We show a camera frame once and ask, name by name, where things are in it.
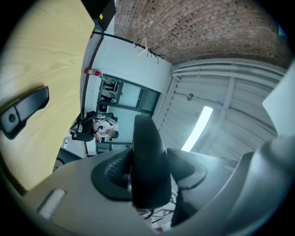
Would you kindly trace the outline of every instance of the white panel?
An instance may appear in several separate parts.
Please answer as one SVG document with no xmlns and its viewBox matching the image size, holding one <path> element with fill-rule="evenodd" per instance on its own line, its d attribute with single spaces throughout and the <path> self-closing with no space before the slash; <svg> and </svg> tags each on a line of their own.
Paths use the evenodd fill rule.
<svg viewBox="0 0 295 236">
<path fill-rule="evenodd" d="M 87 150 L 88 150 L 87 154 L 89 154 L 89 155 L 97 155 L 95 139 L 93 139 L 93 140 L 91 140 L 89 142 L 86 142 L 86 146 L 87 146 Z"/>
<path fill-rule="evenodd" d="M 66 150 L 75 155 L 84 158 L 85 152 L 85 145 L 83 141 L 72 140 L 71 137 L 66 138 L 68 141 L 68 145 L 66 146 Z"/>
<path fill-rule="evenodd" d="M 203 107 L 209 106 L 218 112 L 192 151 L 233 160 L 254 151 L 277 135 L 262 102 L 283 74 L 278 67 L 237 59 L 176 66 L 173 75 L 179 81 L 160 128 L 165 145 L 181 148 Z M 187 100 L 190 93 L 192 101 Z"/>
<path fill-rule="evenodd" d="M 263 103 L 279 135 L 295 134 L 294 72 L 295 62 L 293 60 L 284 79 Z"/>
<path fill-rule="evenodd" d="M 141 88 L 133 84 L 124 83 L 119 105 L 136 107 Z"/>
</svg>

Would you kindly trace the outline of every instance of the desk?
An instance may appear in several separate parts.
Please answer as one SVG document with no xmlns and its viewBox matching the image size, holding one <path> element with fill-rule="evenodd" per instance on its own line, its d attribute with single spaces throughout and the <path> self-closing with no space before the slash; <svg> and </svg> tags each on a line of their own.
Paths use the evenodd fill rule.
<svg viewBox="0 0 295 236">
<path fill-rule="evenodd" d="M 0 132 L 3 159 L 27 190 L 52 173 L 80 112 L 82 62 L 93 28 L 80 0 L 41 0 L 24 15 L 1 55 L 1 111 L 12 99 L 49 87 L 49 103 L 14 140 Z"/>
</svg>

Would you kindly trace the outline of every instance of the ceiling light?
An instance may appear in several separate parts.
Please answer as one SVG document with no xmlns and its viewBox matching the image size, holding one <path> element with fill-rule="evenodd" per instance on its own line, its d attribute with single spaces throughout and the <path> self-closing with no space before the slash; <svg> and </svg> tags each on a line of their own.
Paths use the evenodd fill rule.
<svg viewBox="0 0 295 236">
<path fill-rule="evenodd" d="M 182 151 L 190 152 L 190 150 L 193 148 L 195 143 L 198 141 L 199 137 L 201 136 L 204 128 L 206 127 L 213 109 L 211 107 L 205 106 L 201 115 L 199 116 L 199 119 L 197 121 L 197 124 L 195 125 L 193 132 L 190 134 L 188 140 L 185 142 Z"/>
</svg>

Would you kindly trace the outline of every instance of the white beam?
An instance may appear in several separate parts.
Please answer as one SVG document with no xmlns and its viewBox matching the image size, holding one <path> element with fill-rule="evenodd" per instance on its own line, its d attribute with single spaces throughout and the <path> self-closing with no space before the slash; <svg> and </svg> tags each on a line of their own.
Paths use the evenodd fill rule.
<svg viewBox="0 0 295 236">
<path fill-rule="evenodd" d="M 174 94 L 175 97 L 183 97 L 183 98 L 187 98 L 187 95 L 184 95 L 184 94 Z M 208 100 L 203 100 L 201 98 L 197 98 L 197 97 L 194 97 L 194 99 L 191 101 L 193 103 L 196 103 L 196 104 L 202 104 L 203 106 L 209 106 L 209 107 L 212 107 L 214 109 L 220 109 L 220 110 L 224 110 L 225 108 L 217 103 L 217 102 L 214 102 L 214 101 L 208 101 Z"/>
<path fill-rule="evenodd" d="M 231 59 L 204 59 L 204 60 L 197 60 L 194 62 L 188 62 L 188 63 L 182 63 L 174 67 L 174 70 L 180 69 L 180 68 L 186 68 L 188 66 L 195 66 L 195 65 L 211 65 L 211 64 L 219 64 L 219 65 L 242 65 L 242 66 L 251 66 L 252 68 L 257 69 L 263 69 L 267 71 L 272 71 L 276 74 L 279 74 L 281 76 L 284 76 L 286 73 L 286 70 L 279 67 L 274 66 L 268 63 L 264 63 L 261 61 L 255 61 L 255 60 L 248 60 L 248 59 L 237 59 L 237 58 L 231 58 Z"/>
<path fill-rule="evenodd" d="M 181 79 L 177 76 L 173 76 L 174 79 L 176 79 L 178 82 L 181 82 Z"/>
<path fill-rule="evenodd" d="M 264 76 L 277 80 L 278 82 L 282 79 L 282 75 L 274 73 L 272 71 L 267 71 L 263 69 L 256 69 L 250 66 L 242 65 L 196 65 L 191 67 L 175 69 L 173 73 L 181 73 L 186 71 L 199 71 L 199 70 L 221 70 L 221 71 L 240 71 L 240 72 L 249 72 L 252 74 L 257 74 L 259 76 Z"/>
<path fill-rule="evenodd" d="M 212 132 L 210 133 L 210 136 L 208 137 L 207 141 L 205 142 L 205 144 L 203 145 L 200 153 L 206 153 L 207 150 L 209 149 L 210 145 L 212 144 L 213 140 L 215 139 L 218 131 L 220 130 L 221 125 L 223 124 L 223 121 L 226 117 L 227 111 L 230 107 L 230 100 L 232 98 L 232 94 L 234 91 L 234 86 L 235 86 L 235 79 L 234 78 L 230 78 L 230 83 L 227 89 L 227 93 L 226 93 L 226 97 L 224 100 L 224 104 L 223 104 L 223 108 L 221 110 L 221 113 L 216 121 L 215 126 L 212 129 Z"/>
<path fill-rule="evenodd" d="M 162 107 L 162 110 L 161 110 L 161 112 L 159 114 L 159 118 L 158 118 L 158 120 L 156 122 L 157 129 L 160 128 L 160 126 L 161 126 L 161 124 L 163 122 L 163 119 L 165 117 L 165 114 L 167 112 L 169 104 L 171 102 L 171 99 L 172 99 L 172 97 L 174 95 L 174 91 L 176 89 L 177 83 L 178 83 L 178 81 L 176 79 L 172 79 L 169 90 L 168 90 L 168 93 L 167 93 L 167 96 L 165 98 L 165 101 L 164 101 L 164 104 L 163 104 L 163 107 Z"/>
<path fill-rule="evenodd" d="M 173 73 L 172 76 L 199 76 L 199 75 L 207 75 L 207 76 L 223 76 L 223 77 L 234 77 L 237 79 L 247 80 L 254 83 L 263 84 L 265 86 L 274 88 L 277 83 L 268 81 L 263 78 L 254 77 L 251 75 L 236 73 L 236 72 L 228 72 L 228 71 L 191 71 L 191 72 L 180 72 Z"/>
</svg>

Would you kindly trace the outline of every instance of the corrugated wall panel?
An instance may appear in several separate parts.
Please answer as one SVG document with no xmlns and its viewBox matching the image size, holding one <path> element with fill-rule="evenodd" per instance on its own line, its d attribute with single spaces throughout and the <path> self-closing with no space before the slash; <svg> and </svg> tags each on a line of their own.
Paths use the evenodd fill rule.
<svg viewBox="0 0 295 236">
<path fill-rule="evenodd" d="M 179 81 L 163 107 L 158 127 L 165 147 L 182 148 L 204 106 L 210 106 L 212 116 L 192 151 L 233 160 L 254 151 L 277 135 L 262 101 L 284 72 L 234 59 L 176 66 L 173 76 Z M 195 96 L 192 101 L 187 100 L 190 93 Z"/>
</svg>

